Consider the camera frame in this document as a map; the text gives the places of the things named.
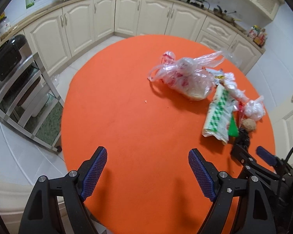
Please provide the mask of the red snack wrapper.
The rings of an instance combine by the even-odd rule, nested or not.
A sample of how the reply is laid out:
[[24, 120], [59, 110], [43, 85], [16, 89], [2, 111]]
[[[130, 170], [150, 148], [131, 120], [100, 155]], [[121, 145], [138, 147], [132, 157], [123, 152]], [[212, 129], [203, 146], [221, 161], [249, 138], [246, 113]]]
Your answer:
[[238, 112], [238, 115], [240, 117], [243, 117], [244, 116], [244, 109], [245, 109], [245, 105], [243, 102], [239, 101], [237, 103], [237, 112]]

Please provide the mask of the steel wok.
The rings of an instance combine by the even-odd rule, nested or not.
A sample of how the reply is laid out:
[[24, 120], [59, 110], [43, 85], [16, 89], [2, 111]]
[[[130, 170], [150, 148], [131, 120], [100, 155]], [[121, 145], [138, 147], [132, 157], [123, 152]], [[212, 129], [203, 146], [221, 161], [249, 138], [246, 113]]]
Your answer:
[[232, 16], [229, 16], [225, 11], [221, 9], [219, 5], [213, 9], [213, 14], [230, 24], [242, 21], [241, 19], [237, 19], [237, 18], [233, 18]]

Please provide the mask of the clear twisted plastic wrapper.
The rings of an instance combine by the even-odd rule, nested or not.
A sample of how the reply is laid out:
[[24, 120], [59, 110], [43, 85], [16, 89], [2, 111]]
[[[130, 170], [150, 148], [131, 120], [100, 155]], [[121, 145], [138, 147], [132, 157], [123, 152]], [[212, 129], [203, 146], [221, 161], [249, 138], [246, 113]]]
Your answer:
[[225, 73], [223, 70], [206, 69], [213, 77], [214, 83], [223, 85], [223, 87], [229, 92], [229, 94], [244, 104], [249, 101], [249, 98], [245, 95], [245, 92], [238, 89], [235, 76], [232, 72]]

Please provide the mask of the metal shelf rack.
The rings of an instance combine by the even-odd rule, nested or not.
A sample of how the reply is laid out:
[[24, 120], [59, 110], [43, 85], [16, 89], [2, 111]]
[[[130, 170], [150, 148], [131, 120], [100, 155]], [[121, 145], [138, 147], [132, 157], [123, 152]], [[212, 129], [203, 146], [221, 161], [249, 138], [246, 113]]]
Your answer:
[[0, 83], [0, 120], [56, 153], [62, 151], [63, 107], [37, 53], [22, 60]]

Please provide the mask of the white door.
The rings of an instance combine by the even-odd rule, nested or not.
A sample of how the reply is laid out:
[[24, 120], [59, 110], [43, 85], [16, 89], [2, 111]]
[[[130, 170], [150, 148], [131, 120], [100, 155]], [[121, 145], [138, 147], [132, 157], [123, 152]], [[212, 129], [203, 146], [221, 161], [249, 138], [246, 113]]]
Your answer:
[[282, 101], [269, 113], [269, 118], [274, 133], [276, 155], [285, 159], [293, 147], [293, 87], [289, 80], [279, 79], [275, 89]]

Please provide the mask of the lower kitchen cabinets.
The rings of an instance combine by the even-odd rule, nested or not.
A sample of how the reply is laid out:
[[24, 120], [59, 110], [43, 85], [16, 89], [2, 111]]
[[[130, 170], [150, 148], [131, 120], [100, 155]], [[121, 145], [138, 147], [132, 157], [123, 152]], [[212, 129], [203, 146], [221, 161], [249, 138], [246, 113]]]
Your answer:
[[170, 0], [71, 0], [32, 15], [6, 36], [16, 34], [26, 36], [49, 74], [113, 35], [171, 35], [224, 49], [244, 74], [265, 52], [216, 15]]

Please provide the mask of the clear bag with bread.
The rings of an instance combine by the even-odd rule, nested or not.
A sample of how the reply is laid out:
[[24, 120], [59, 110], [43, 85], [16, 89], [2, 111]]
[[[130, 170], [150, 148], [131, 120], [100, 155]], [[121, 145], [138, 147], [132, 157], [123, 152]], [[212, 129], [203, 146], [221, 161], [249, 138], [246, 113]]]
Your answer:
[[154, 66], [147, 78], [151, 82], [160, 80], [186, 98], [199, 101], [205, 99], [215, 87], [214, 76], [207, 69], [215, 68], [224, 60], [223, 51], [178, 60], [173, 52], [166, 51], [161, 56], [161, 64]]

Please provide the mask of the white lidded jar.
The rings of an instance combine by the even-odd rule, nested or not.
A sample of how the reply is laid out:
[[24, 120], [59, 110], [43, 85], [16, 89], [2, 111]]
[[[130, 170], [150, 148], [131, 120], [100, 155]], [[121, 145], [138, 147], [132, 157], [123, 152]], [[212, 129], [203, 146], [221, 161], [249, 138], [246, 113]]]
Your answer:
[[8, 34], [10, 28], [11, 24], [6, 16], [0, 19], [0, 39], [3, 39], [6, 36], [6, 34]]

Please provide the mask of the black plastic bag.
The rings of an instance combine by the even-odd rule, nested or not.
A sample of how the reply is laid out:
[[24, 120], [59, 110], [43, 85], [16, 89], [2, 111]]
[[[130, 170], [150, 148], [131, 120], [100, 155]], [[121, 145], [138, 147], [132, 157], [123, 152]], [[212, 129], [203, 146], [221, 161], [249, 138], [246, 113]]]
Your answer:
[[244, 128], [239, 128], [239, 135], [236, 137], [234, 144], [248, 151], [250, 146], [249, 133]]

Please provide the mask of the condiment bottles group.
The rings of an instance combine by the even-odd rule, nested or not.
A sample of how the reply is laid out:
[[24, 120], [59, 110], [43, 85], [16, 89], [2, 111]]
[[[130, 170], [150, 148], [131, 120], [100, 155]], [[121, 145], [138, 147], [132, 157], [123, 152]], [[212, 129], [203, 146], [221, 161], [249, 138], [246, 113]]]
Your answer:
[[262, 48], [267, 40], [267, 32], [265, 28], [254, 25], [248, 32], [247, 37], [258, 45], [258, 47]]

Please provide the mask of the white rolled plastic bag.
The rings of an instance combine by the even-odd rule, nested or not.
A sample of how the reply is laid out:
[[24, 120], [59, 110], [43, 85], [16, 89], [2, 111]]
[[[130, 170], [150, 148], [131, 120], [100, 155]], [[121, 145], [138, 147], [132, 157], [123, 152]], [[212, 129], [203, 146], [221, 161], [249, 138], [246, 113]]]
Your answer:
[[244, 114], [247, 118], [254, 121], [261, 120], [265, 114], [264, 97], [260, 96], [255, 100], [250, 100], [244, 107]]

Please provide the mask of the green dish soap bottle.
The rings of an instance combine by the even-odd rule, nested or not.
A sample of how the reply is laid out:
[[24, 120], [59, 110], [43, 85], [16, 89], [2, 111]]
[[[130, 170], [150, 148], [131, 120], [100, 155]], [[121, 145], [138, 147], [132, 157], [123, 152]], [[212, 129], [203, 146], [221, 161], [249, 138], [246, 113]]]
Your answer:
[[29, 9], [30, 7], [34, 6], [35, 0], [25, 0], [26, 3], [26, 9]]

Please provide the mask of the orange round table mat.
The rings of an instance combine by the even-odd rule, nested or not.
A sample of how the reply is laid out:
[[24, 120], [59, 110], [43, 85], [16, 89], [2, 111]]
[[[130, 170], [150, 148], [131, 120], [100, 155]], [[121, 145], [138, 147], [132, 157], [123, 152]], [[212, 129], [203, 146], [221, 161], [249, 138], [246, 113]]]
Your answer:
[[195, 179], [188, 153], [197, 148], [220, 171], [237, 177], [231, 145], [204, 137], [210, 99], [190, 101], [148, 73], [172, 51], [199, 57], [210, 49], [168, 35], [118, 41], [95, 54], [70, 82], [61, 121], [68, 170], [94, 151], [107, 163], [85, 204], [113, 233], [197, 233], [211, 202]]

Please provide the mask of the green checkered wrapper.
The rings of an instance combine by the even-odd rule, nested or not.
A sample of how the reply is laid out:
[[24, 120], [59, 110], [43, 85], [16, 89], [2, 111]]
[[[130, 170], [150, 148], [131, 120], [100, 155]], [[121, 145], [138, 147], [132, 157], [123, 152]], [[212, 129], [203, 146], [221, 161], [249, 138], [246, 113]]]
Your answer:
[[204, 137], [214, 136], [223, 144], [228, 143], [229, 126], [235, 102], [223, 85], [217, 86], [203, 126], [202, 135]]

